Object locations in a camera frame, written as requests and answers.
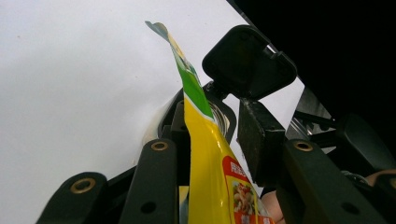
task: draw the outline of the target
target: plastic packaging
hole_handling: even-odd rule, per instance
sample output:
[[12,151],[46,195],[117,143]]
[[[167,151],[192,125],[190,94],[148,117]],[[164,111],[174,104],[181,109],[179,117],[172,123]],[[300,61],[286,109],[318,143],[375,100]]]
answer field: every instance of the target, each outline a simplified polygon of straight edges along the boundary
[[183,82],[184,119],[191,136],[188,223],[273,224],[219,130],[193,66],[163,24],[146,24],[170,43]]

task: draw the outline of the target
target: brass screw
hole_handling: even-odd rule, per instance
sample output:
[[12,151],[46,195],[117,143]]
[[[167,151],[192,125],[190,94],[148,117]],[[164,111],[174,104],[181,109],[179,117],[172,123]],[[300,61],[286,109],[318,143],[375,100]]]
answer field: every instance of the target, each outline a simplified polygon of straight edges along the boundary
[[93,178],[86,177],[76,181],[70,190],[75,194],[85,193],[93,189],[95,184],[96,181]]
[[301,151],[312,151],[313,148],[310,144],[308,144],[307,142],[303,142],[303,141],[296,141],[293,143],[295,148],[301,150]]
[[156,142],[151,145],[151,149],[156,151],[166,150],[168,148],[168,144],[165,142]]

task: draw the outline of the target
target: red label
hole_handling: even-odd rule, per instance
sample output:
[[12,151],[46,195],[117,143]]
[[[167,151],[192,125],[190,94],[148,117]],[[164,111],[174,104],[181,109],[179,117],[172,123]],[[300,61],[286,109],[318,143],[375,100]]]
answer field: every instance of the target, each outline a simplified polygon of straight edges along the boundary
[[223,170],[225,175],[230,175],[238,179],[249,182],[247,175],[245,174],[239,162],[233,158],[226,156],[222,162]]

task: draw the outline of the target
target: yellow package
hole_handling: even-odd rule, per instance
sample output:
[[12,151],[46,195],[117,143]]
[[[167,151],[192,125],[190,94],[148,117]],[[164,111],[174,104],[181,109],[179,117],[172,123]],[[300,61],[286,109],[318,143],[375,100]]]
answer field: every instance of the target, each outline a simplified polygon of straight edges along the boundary
[[183,82],[191,136],[189,224],[274,224],[216,124],[196,72],[161,23],[146,22],[171,45]]

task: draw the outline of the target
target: screw hole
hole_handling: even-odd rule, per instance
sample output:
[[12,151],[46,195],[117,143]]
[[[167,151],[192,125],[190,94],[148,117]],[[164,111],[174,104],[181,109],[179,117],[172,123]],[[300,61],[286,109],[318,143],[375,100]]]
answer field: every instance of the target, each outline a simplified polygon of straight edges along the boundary
[[75,194],[85,193],[95,186],[95,180],[93,178],[83,178],[76,181],[70,190]]
[[168,148],[168,144],[165,142],[156,142],[151,145],[151,149],[156,151],[166,150]]
[[301,151],[312,151],[312,146],[306,142],[295,142],[294,146]]
[[348,213],[353,214],[353,215],[357,215],[359,214],[361,211],[359,211],[359,209],[353,205],[352,203],[342,203],[341,207],[346,210]]
[[140,211],[142,211],[142,213],[144,213],[144,214],[150,214],[150,213],[153,213],[156,208],[157,208],[157,205],[155,203],[148,202],[148,203],[144,203],[140,207]]

